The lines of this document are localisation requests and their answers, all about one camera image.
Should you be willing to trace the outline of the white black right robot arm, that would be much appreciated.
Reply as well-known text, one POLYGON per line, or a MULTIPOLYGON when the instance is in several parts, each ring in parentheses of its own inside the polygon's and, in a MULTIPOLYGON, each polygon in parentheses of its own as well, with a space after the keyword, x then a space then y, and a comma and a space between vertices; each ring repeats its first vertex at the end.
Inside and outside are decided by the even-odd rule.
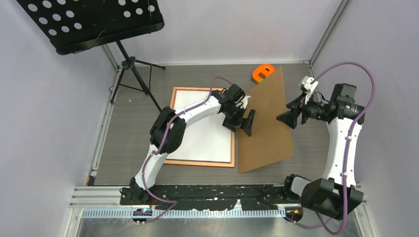
POLYGON ((355 119, 364 107, 355 103, 356 86, 338 83, 328 103, 306 100, 306 93, 289 102, 288 111, 276 119, 294 129, 297 118, 301 124, 308 119, 326 122, 330 135, 326 166, 321 178, 311 181, 291 174, 286 177, 282 197, 287 202, 299 202, 303 207, 342 220, 363 200, 363 193, 355 189, 354 161, 356 144, 364 117, 355 119))

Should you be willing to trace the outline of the brown cardboard backing board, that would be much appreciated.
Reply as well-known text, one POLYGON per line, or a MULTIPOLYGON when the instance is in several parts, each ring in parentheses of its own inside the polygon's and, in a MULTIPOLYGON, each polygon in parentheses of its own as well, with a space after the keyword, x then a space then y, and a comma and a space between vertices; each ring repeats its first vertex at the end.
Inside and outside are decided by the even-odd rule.
POLYGON ((238 131, 238 172, 245 173, 293 156, 291 129, 276 117, 287 111, 282 68, 246 92, 245 116, 255 110, 251 136, 238 131))

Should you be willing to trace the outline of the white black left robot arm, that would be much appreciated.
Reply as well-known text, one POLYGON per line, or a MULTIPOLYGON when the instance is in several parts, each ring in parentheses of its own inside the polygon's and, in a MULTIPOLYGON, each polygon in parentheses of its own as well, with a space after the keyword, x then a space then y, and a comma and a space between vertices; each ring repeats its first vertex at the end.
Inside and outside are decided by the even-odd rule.
POLYGON ((179 109, 164 107, 150 129, 150 146, 140 171, 130 180, 129 187, 121 188, 121 204, 147 204, 153 195, 150 188, 167 157, 174 153, 183 141, 186 129, 209 116, 224 114, 222 125, 234 131, 242 129, 251 136, 251 128, 256 113, 247 109, 249 95, 236 84, 228 89, 209 89, 206 97, 179 109))

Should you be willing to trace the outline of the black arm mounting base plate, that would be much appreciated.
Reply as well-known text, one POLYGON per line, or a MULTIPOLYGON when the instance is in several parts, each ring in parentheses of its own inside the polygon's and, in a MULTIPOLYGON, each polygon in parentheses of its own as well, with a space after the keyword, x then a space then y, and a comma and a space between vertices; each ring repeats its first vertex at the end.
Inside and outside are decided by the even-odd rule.
POLYGON ((284 191, 283 185, 155 185, 149 189, 164 200, 176 201, 174 210, 231 210, 241 204, 244 210, 273 210, 300 198, 284 191))

